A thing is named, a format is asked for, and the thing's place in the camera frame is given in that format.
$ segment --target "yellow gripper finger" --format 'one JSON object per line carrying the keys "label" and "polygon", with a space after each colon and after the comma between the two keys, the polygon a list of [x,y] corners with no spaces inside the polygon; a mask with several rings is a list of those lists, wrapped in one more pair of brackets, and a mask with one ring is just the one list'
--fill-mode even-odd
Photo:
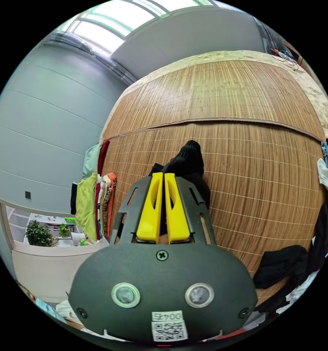
{"label": "yellow gripper finger", "polygon": [[158,244],[162,199],[163,173],[153,173],[137,228],[137,238],[139,240]]}
{"label": "yellow gripper finger", "polygon": [[169,244],[173,241],[184,241],[190,237],[185,211],[182,205],[175,174],[164,174],[165,208],[167,212],[167,229]]}

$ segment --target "gray wall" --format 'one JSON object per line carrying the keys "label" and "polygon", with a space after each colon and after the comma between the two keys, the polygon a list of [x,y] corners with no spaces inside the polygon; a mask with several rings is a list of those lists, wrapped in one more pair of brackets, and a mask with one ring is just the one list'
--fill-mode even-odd
{"label": "gray wall", "polygon": [[[86,54],[54,46],[33,50],[0,96],[0,198],[69,213],[85,151],[97,143],[125,88]],[[14,275],[1,223],[0,254]]]}
{"label": "gray wall", "polygon": [[185,57],[220,50],[264,52],[249,14],[217,8],[178,12],[134,33],[112,58],[139,79]]}

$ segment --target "qr code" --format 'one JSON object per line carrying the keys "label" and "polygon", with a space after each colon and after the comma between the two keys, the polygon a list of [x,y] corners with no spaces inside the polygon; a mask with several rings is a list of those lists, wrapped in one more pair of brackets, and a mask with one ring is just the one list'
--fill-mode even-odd
{"label": "qr code", "polygon": [[187,339],[185,322],[152,322],[154,341],[179,341]]}

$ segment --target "screw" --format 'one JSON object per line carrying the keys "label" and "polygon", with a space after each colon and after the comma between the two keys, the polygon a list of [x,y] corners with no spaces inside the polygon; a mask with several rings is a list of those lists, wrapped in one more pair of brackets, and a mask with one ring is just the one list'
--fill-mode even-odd
{"label": "screw", "polygon": [[159,261],[165,261],[169,257],[169,254],[164,250],[160,250],[157,252],[156,257]]}
{"label": "screw", "polygon": [[238,317],[239,318],[244,318],[248,315],[249,313],[249,308],[244,308],[239,314],[238,314]]}
{"label": "screw", "polygon": [[81,317],[81,318],[87,318],[87,313],[85,310],[82,308],[76,309],[76,313]]}

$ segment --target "white pot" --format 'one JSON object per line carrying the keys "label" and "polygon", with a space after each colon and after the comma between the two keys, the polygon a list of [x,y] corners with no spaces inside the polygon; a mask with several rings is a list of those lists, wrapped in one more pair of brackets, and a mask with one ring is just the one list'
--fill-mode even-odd
{"label": "white pot", "polygon": [[73,240],[73,246],[79,246],[80,240],[85,239],[85,234],[84,233],[71,233],[72,235],[72,240]]}

